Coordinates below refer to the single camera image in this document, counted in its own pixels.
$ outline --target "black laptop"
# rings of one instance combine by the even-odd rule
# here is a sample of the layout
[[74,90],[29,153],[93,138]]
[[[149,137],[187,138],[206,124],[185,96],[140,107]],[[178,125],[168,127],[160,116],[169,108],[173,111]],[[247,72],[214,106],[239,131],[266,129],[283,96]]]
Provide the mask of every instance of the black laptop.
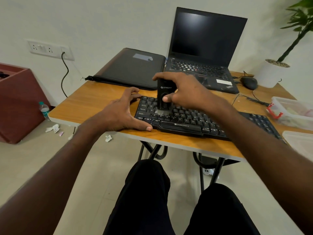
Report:
[[177,7],[165,71],[192,74],[210,90],[239,93],[228,66],[246,22]]

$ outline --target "wall socket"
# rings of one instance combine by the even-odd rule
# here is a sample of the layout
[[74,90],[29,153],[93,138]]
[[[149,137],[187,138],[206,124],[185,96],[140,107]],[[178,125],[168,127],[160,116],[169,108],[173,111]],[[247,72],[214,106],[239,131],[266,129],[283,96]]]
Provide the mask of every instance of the wall socket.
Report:
[[73,53],[68,46],[44,43],[28,39],[26,41],[28,43],[29,51],[33,54],[61,59],[62,53],[65,52],[63,59],[74,61]]

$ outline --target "white table edge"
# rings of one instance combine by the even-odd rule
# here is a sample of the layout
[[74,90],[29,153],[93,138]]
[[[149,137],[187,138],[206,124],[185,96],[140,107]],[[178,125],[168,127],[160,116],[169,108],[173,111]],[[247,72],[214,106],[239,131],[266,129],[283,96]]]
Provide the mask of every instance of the white table edge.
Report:
[[[66,120],[60,120],[60,119],[57,119],[57,118],[52,118],[50,116],[49,116],[49,119],[52,122],[55,122],[55,123],[58,123],[58,124],[65,124],[65,125],[68,125],[68,126],[75,126],[75,127],[80,126],[79,123],[66,121]],[[239,161],[239,162],[246,162],[245,158],[240,158],[240,157],[236,157],[236,156],[232,156],[232,155],[221,154],[221,153],[211,152],[211,151],[207,151],[207,150],[192,148],[192,147],[189,147],[189,146],[184,146],[184,145],[180,145],[180,144],[176,144],[176,143],[164,142],[164,141],[161,141],[161,140],[156,140],[156,139],[151,139],[151,138],[145,138],[145,137],[132,135],[132,134],[128,134],[128,133],[110,132],[110,134],[112,134],[112,135],[122,134],[123,136],[125,136],[127,138],[131,138],[131,139],[136,139],[136,140],[145,141],[145,142],[149,142],[149,143],[160,144],[160,145],[164,145],[164,146],[168,146],[168,147],[172,147],[172,148],[176,148],[176,149],[187,150],[187,151],[196,152],[196,153],[202,153],[202,154],[209,155],[209,156],[221,157],[221,158],[225,158],[225,159],[232,159],[232,160],[236,160],[236,161]]]

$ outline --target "white plant pot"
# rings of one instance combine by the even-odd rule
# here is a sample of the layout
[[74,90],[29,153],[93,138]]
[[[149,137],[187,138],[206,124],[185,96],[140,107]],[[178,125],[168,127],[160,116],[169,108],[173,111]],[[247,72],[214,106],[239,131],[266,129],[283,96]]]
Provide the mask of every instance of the white plant pot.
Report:
[[264,61],[259,72],[254,75],[254,78],[258,81],[259,86],[272,88],[280,79],[284,78],[286,71],[288,71],[288,68],[276,66]]

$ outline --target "wooden tabletop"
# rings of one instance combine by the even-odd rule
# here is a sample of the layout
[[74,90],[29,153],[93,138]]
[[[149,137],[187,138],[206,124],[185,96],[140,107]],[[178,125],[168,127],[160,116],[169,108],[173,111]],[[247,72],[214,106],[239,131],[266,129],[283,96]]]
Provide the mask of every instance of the wooden tabletop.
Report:
[[[231,72],[233,76],[241,76],[242,73]],[[253,97],[252,91],[238,84],[240,93]],[[98,83],[94,81],[87,81],[72,95],[65,99],[61,104],[55,107],[50,113],[49,117],[53,122],[63,123],[71,126],[78,126],[89,117],[101,111],[111,100],[120,98],[125,87],[110,85],[105,83]],[[221,96],[233,103],[236,95],[212,91],[214,94]],[[142,95],[157,97],[157,91],[140,90]],[[265,88],[259,86],[254,92],[255,96],[264,102],[271,102],[273,96],[295,99],[288,93],[281,85],[277,84],[273,88]],[[131,114],[134,116],[139,101],[130,106]],[[298,128],[288,127],[275,123],[271,116],[267,113],[266,107],[249,101],[243,96],[239,96],[233,105],[238,111],[266,115],[273,123],[277,131],[282,134],[283,131],[296,131],[304,133],[312,133],[309,130],[302,130]],[[234,160],[244,161],[244,157],[236,146],[229,141],[223,141],[211,138],[196,138],[189,136],[182,136],[170,133],[160,132],[153,129],[151,132],[138,131],[132,129],[125,129],[120,131],[129,138],[134,138],[146,142],[157,143],[165,146],[185,149],[189,151],[209,154],[212,156],[220,156]]]

